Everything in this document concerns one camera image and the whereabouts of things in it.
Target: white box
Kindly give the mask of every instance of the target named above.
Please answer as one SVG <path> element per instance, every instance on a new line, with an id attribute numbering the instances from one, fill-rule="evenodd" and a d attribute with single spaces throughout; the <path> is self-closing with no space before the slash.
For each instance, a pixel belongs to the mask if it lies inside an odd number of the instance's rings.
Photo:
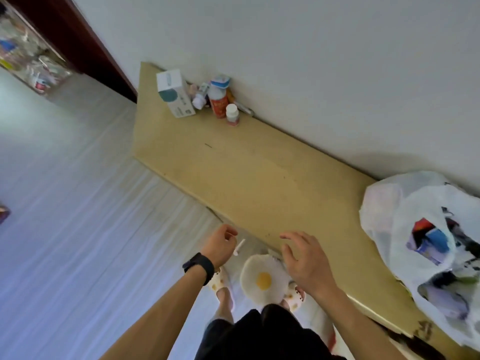
<path id="1" fill-rule="evenodd" d="M 195 115 L 194 106 L 187 93 L 187 82 L 182 78 L 180 69 L 157 73 L 156 84 L 158 94 L 176 118 Z"/>

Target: small white stick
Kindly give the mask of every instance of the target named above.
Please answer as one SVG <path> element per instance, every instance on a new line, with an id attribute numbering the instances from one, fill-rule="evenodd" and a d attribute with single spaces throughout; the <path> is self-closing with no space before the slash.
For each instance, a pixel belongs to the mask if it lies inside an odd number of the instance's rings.
<path id="1" fill-rule="evenodd" d="M 233 250 L 233 255 L 234 255 L 234 256 L 238 256 L 239 250 L 240 250 L 240 248 L 242 247 L 242 245 L 243 245 L 244 242 L 245 242 L 245 239 L 243 239 L 242 241 L 240 241 L 240 243 L 235 247 L 235 250 Z"/>

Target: hand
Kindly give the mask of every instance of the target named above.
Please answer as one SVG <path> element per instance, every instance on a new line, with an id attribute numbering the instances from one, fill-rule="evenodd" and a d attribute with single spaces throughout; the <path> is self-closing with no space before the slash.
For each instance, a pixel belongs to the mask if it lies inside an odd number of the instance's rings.
<path id="1" fill-rule="evenodd" d="M 284 232 L 282 239 L 290 239 L 300 251 L 300 257 L 293 256 L 289 245 L 282 245 L 282 256 L 286 269 L 300 288 L 317 301 L 322 301 L 337 292 L 338 287 L 333 278 L 327 255 L 315 236 L 300 232 Z"/>
<path id="2" fill-rule="evenodd" d="M 207 239 L 200 253 L 210 259 L 215 269 L 219 269 L 232 256 L 237 246 L 238 234 L 234 227 L 225 223 Z"/>

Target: black smartwatch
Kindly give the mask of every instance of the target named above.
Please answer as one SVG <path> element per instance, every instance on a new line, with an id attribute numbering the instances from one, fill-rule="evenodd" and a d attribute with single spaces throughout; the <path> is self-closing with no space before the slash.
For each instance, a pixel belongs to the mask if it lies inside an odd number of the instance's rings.
<path id="1" fill-rule="evenodd" d="M 207 279 L 203 284 L 204 286 L 206 286 L 210 279 L 212 279 L 213 274 L 215 274 L 215 267 L 213 266 L 210 259 L 198 252 L 190 260 L 183 264 L 182 268 L 185 272 L 187 272 L 187 270 L 189 270 L 192 266 L 196 265 L 201 266 L 203 269 L 205 269 L 205 272 L 207 272 Z"/>

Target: slipper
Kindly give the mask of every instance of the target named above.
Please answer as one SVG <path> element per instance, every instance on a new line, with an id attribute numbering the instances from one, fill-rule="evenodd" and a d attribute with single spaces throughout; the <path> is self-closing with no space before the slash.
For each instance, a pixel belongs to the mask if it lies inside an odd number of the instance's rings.
<path id="1" fill-rule="evenodd" d="M 223 266 L 220 267 L 218 272 L 213 274 L 212 279 L 208 282 L 208 287 L 215 292 L 216 299 L 220 302 L 219 297 L 217 297 L 217 292 L 222 288 L 228 288 L 230 291 L 230 298 L 232 299 L 232 309 L 231 312 L 235 309 L 235 299 L 233 297 L 232 288 L 229 281 L 229 275 Z"/>
<path id="2" fill-rule="evenodd" d="M 285 302 L 287 302 L 287 304 L 289 305 L 290 311 L 292 313 L 298 310 L 302 306 L 306 298 L 306 296 L 302 297 L 301 293 L 298 290 L 296 290 L 297 287 L 298 287 L 297 283 L 290 282 L 288 285 L 288 289 L 285 293 L 285 297 L 283 297 Z"/>

